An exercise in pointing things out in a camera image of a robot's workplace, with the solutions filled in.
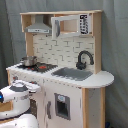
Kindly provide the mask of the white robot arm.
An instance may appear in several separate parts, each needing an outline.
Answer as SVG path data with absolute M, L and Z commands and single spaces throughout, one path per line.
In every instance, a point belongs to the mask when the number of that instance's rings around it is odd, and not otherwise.
M 12 118 L 12 121 L 0 124 L 0 128 L 39 128 L 36 117 L 27 114 L 30 109 L 29 93 L 41 90 L 38 84 L 15 80 L 11 85 L 0 90 L 0 102 L 11 101 L 13 109 L 0 112 L 0 120 Z

